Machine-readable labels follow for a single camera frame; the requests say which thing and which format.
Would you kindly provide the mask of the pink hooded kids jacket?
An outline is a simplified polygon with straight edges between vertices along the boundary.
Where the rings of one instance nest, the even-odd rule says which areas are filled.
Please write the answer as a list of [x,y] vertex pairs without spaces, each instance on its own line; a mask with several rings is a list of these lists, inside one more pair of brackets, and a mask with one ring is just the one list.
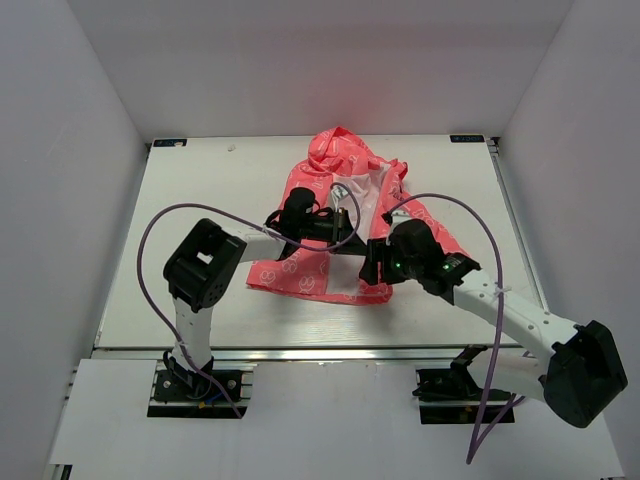
[[[390,227],[382,215],[400,210],[424,220],[444,253],[469,257],[449,231],[406,190],[407,172],[406,163],[376,155],[360,137],[335,127],[313,138],[306,159],[289,174],[278,209],[291,189],[308,188],[316,196],[313,212],[326,207],[347,210],[366,244],[369,239],[387,238]],[[364,261],[365,255],[334,255],[319,242],[304,240],[287,260],[254,262],[246,283],[253,289],[327,303],[368,306],[388,302],[397,284],[367,285],[359,278]]]

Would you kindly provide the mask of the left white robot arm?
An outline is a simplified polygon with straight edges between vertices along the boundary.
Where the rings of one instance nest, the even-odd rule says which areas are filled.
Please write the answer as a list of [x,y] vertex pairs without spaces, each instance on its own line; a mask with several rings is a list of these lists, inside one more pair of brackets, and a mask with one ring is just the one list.
[[267,230],[223,229],[201,219],[167,261],[163,276],[176,310],[176,341],[172,357],[182,367],[177,387],[188,398],[199,399],[211,387],[206,370],[211,361],[210,333],[214,305],[226,292],[241,263],[283,261],[299,250],[302,241],[317,241],[331,253],[360,255],[366,242],[356,233],[348,211],[329,207],[300,213],[280,209],[266,220]]

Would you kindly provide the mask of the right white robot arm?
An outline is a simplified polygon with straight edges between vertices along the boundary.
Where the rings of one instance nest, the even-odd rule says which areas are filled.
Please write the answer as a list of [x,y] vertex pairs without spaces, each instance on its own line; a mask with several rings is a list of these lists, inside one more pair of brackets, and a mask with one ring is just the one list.
[[628,385],[611,331],[597,321],[580,325],[552,314],[496,281],[473,259],[443,252],[425,234],[393,234],[367,243],[360,276],[368,283],[417,281],[449,304],[502,329],[529,357],[500,356],[469,345],[451,362],[453,390],[472,399],[488,379],[500,390],[546,403],[566,423],[585,428]]

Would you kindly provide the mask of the right blue corner label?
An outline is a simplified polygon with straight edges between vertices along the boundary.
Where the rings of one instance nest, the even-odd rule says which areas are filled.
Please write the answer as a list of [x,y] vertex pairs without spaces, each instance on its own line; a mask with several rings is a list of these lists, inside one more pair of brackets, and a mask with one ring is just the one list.
[[449,139],[452,143],[484,143],[485,138],[480,134],[451,134]]

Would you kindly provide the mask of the blue corner label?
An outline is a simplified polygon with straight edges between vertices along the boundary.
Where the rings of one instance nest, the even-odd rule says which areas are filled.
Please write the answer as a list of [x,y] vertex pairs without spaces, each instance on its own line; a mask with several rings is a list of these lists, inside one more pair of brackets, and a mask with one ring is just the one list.
[[449,139],[452,143],[484,143],[485,138],[480,134],[451,134]]
[[155,139],[153,141],[153,148],[175,148],[184,147],[187,145],[186,139]]

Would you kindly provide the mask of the left blue corner label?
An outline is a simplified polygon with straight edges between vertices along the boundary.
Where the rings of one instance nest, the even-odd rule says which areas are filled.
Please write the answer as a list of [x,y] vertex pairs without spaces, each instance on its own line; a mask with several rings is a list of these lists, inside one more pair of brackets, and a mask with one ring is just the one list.
[[153,141],[153,148],[175,148],[184,147],[187,145],[186,139],[155,139]]

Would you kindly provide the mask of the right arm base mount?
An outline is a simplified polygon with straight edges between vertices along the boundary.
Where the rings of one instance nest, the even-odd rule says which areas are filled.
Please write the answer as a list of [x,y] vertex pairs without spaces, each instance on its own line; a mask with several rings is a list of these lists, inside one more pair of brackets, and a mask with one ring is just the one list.
[[472,425],[479,413],[482,387],[466,368],[487,346],[469,345],[447,368],[419,368],[412,395],[418,400],[422,425]]

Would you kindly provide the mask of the aluminium front rail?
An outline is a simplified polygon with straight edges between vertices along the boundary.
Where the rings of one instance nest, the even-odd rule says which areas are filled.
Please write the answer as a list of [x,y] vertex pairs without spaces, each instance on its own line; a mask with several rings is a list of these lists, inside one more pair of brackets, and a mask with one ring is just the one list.
[[[150,360],[161,359],[168,347],[160,348],[95,348],[92,359]],[[426,361],[453,359],[463,350],[454,347],[391,347],[391,348],[222,348],[213,349],[216,361]]]

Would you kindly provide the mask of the aluminium rail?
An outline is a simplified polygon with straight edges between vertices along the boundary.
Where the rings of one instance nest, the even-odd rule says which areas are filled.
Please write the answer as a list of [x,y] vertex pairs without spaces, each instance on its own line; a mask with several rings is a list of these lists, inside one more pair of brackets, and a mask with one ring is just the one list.
[[[160,348],[95,348],[92,359],[150,360],[161,359],[168,347]],[[213,349],[216,361],[426,361],[453,359],[463,350],[454,347],[391,347],[391,348],[222,348]]]
[[502,197],[510,218],[510,222],[516,238],[516,242],[518,244],[518,248],[520,251],[520,256],[521,256],[521,259],[523,260],[525,272],[527,274],[527,278],[528,278],[530,287],[532,289],[533,296],[535,297],[536,302],[545,310],[547,310],[548,309],[547,297],[544,292],[544,288],[541,285],[536,266],[531,256],[531,251],[530,251],[527,239],[524,235],[524,231],[522,229],[520,219],[518,218],[517,212],[514,208],[512,197],[509,193],[506,177],[504,174],[503,162],[500,156],[499,142],[500,142],[499,137],[488,137],[486,139],[489,155],[491,157],[492,164],[497,176],[497,181],[501,189]]

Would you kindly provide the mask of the aluminium right side rail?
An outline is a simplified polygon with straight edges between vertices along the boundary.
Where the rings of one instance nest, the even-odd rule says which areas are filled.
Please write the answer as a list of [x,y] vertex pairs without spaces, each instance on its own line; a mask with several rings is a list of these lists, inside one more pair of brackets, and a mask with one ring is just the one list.
[[527,278],[528,278],[530,287],[532,289],[533,296],[535,297],[536,302],[545,310],[547,310],[548,309],[547,297],[544,292],[544,288],[541,285],[536,266],[531,256],[531,251],[530,251],[527,239],[524,235],[524,231],[522,229],[520,219],[518,218],[517,212],[514,208],[512,197],[509,193],[506,177],[504,174],[503,162],[500,156],[499,142],[500,142],[499,137],[488,137],[486,139],[489,155],[491,157],[492,164],[497,176],[497,181],[501,189],[502,197],[510,218],[510,222],[516,238],[516,242],[518,244],[518,248],[520,251],[520,256],[521,256],[521,259],[523,260],[525,272],[527,274]]

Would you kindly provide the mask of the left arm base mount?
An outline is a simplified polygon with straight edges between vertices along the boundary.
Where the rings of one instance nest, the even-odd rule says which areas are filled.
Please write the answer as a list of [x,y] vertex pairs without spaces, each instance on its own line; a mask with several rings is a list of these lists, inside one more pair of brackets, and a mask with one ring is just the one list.
[[210,360],[203,370],[215,382],[183,368],[169,350],[156,365],[147,416],[174,419],[239,420],[247,411],[253,372],[247,368],[214,369]]

